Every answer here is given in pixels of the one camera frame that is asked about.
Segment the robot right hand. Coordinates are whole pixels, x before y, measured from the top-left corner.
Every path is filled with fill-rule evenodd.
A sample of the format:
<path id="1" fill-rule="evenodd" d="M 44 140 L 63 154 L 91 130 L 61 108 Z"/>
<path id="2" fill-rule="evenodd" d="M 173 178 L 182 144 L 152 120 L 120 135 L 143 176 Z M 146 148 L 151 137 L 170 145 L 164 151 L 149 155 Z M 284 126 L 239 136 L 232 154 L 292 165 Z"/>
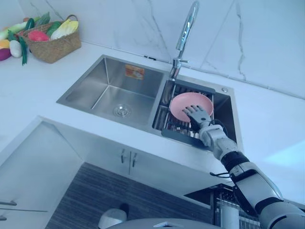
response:
<path id="1" fill-rule="evenodd" d="M 191 128 L 194 132 L 199 132 L 201 128 L 210 124 L 211 118 L 208 113 L 199 105 L 187 106 L 183 112 L 189 117 Z"/>

